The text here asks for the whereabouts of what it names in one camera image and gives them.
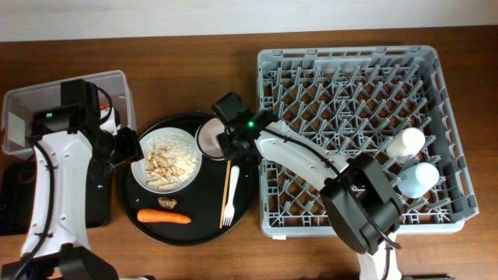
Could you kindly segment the white shallow bowl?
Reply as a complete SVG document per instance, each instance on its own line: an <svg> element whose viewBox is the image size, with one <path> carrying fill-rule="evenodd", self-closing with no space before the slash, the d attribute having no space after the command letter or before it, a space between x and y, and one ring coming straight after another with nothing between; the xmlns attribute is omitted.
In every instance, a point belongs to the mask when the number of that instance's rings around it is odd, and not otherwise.
<svg viewBox="0 0 498 280"><path fill-rule="evenodd" d="M217 161L224 160L223 151L216 138L223 132L224 125L218 118L212 118L198 128L195 141L203 156Z"/></svg>

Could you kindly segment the grey plate with food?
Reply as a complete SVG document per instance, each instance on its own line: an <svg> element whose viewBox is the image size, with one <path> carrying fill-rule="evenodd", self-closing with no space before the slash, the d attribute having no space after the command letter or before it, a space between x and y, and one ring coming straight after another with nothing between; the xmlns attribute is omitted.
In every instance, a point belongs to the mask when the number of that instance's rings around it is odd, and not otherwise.
<svg viewBox="0 0 498 280"><path fill-rule="evenodd" d="M195 138L179 128L159 128L141 137L144 158L131 165L139 185L156 194L171 194L191 184L202 166Z"/></svg>

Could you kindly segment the white plastic fork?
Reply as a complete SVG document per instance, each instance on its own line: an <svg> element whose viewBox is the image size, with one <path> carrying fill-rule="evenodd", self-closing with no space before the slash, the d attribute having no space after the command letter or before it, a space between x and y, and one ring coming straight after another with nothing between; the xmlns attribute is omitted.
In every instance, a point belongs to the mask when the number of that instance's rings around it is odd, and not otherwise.
<svg viewBox="0 0 498 280"><path fill-rule="evenodd" d="M233 221L234 212L235 212L233 200L234 200L235 192L237 189L239 176L240 176L240 167L232 166L230 169L228 198L227 198L226 206L224 209L224 215L223 215L223 225L224 226L230 226L231 222Z"/></svg>

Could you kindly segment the clear plastic bin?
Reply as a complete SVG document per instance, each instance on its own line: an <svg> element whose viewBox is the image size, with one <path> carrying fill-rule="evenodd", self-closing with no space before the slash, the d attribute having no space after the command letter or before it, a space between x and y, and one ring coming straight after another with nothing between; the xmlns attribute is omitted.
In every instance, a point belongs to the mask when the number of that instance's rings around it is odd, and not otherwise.
<svg viewBox="0 0 498 280"><path fill-rule="evenodd" d="M120 70L84 75L82 79L104 89L112 98L113 106L120 115L121 125L136 129L132 92L125 74ZM47 82L8 91L3 100L1 132L2 151L9 156L28 159L33 155L26 144L30 135L30 123L36 112L49 110L61 104L61 81Z"/></svg>

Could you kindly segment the cream paper cup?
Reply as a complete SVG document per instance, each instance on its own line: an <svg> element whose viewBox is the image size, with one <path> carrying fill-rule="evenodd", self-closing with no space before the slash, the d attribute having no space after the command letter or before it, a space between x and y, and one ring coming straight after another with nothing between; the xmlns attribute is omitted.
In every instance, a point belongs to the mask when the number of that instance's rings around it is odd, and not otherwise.
<svg viewBox="0 0 498 280"><path fill-rule="evenodd" d="M406 128L396 134L392 143L386 148L386 153L398 160L408 160L422 149L425 142L425 135L421 130Z"/></svg>

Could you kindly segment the blue plastic cup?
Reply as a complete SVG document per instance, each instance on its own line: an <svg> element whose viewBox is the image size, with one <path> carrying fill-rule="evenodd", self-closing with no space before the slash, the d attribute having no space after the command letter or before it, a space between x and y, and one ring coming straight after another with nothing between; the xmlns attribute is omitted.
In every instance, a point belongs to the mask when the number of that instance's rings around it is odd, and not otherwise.
<svg viewBox="0 0 498 280"><path fill-rule="evenodd" d="M438 169L430 163L419 163L399 174L401 182L398 184L400 192L409 198L420 198L440 179Z"/></svg>

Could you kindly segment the red snack wrapper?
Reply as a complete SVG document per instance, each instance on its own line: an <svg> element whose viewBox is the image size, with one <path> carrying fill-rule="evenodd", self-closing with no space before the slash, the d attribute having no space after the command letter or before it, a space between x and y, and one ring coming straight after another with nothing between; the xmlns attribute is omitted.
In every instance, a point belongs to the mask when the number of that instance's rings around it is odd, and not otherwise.
<svg viewBox="0 0 498 280"><path fill-rule="evenodd" d="M110 106L109 103L104 103L100 106L100 110L106 110L109 108L109 106Z"/></svg>

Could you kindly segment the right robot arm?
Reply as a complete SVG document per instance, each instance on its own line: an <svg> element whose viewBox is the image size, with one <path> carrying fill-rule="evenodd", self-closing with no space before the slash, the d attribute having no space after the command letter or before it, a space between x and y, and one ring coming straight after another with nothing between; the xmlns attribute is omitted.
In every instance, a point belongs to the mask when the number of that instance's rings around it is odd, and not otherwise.
<svg viewBox="0 0 498 280"><path fill-rule="evenodd" d="M212 111L223 125L216 140L225 159L253 154L303 178L318 191L336 235L356 252L360 278L401 278L395 238L402 203L374 157L322 148L272 110L253 113L236 93L221 97Z"/></svg>

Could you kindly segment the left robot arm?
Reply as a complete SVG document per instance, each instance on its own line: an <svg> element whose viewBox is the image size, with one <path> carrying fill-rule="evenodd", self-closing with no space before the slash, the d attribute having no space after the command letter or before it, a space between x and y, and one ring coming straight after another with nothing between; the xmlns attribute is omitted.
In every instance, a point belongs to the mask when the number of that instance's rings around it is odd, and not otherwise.
<svg viewBox="0 0 498 280"><path fill-rule="evenodd" d="M104 129L117 111L100 110L106 91L84 79L61 83L61 103L34 114L31 145L37 164L30 229L17 262L2 265L3 279L116 279L116 269L94 254L86 229L86 182L143 159L137 132Z"/></svg>

